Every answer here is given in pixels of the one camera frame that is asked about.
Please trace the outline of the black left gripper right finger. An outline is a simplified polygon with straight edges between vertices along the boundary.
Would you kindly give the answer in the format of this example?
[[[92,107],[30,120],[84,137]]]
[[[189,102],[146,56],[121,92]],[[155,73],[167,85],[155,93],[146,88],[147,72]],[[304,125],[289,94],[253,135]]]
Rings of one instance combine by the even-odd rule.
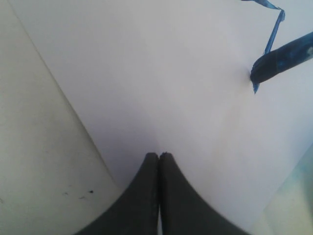
[[[164,235],[246,235],[207,204],[189,184],[171,153],[158,162],[159,205]]]

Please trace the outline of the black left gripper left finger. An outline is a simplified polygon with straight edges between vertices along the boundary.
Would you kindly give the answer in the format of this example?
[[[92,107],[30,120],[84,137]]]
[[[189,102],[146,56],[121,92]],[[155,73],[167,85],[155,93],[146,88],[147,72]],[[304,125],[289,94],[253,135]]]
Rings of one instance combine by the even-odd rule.
[[[78,235],[156,235],[158,225],[158,161],[147,153],[139,171],[120,197]]]

